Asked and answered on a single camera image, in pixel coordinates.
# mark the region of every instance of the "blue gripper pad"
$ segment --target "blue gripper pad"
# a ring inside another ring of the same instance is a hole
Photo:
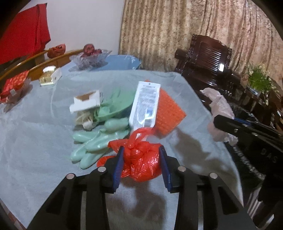
[[[168,192],[170,192],[172,189],[171,174],[170,174],[167,162],[166,162],[167,153],[165,151],[164,146],[161,146],[159,148],[159,156],[160,156],[160,166],[161,166],[164,185],[167,188]]]
[[[240,118],[237,118],[237,117],[235,117],[234,120],[237,121],[237,122],[240,122],[242,124],[250,126],[250,122],[249,121],[246,121],[246,120],[243,120],[243,119],[240,119]]]
[[[116,192],[116,189],[119,187],[120,180],[121,180],[121,174],[123,171],[124,166],[124,147],[121,146],[118,154],[115,158],[118,158],[116,167],[114,169],[113,173],[113,190]]]

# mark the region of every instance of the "red cloth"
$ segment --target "red cloth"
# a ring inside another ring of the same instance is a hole
[[[0,64],[42,52],[50,41],[46,4],[18,13],[0,39]]]

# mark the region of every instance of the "orange mesh sponge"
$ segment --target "orange mesh sponge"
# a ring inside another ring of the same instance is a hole
[[[178,104],[160,89],[155,127],[162,135],[169,134],[185,118],[186,113]]]

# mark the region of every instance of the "curtain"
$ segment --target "curtain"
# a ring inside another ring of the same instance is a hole
[[[176,49],[188,50],[193,34],[232,48],[230,68],[243,83],[245,65],[263,63],[282,87],[283,41],[251,0],[125,0],[119,53],[147,70],[173,71]]]

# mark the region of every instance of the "light blue tablecloth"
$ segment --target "light blue tablecloth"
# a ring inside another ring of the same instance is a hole
[[[8,113],[0,104],[0,197],[24,226],[68,173],[80,176],[96,168],[94,164],[82,170],[70,161],[71,152],[78,147],[72,139],[75,114],[69,110],[73,97],[99,89],[108,98],[115,88],[136,90],[138,81],[146,79],[161,84],[187,114],[166,137],[150,136],[147,140],[164,145],[169,156],[196,173],[217,173],[243,200],[229,152],[223,143],[214,142],[207,130],[211,114],[180,74],[72,72],[53,86],[40,87],[39,81],[33,81],[31,92]],[[123,178],[117,192],[106,195],[106,203],[112,230],[171,230],[178,194],[166,190],[162,176],[143,183]]]
[[[137,69],[141,64],[141,61],[132,55],[109,55],[105,62],[101,67],[91,68],[83,71],[93,72],[93,71],[101,71],[101,70],[131,70]],[[66,76],[71,72],[78,71],[76,68],[76,64],[74,62],[70,62],[63,67],[61,67],[62,75]]]

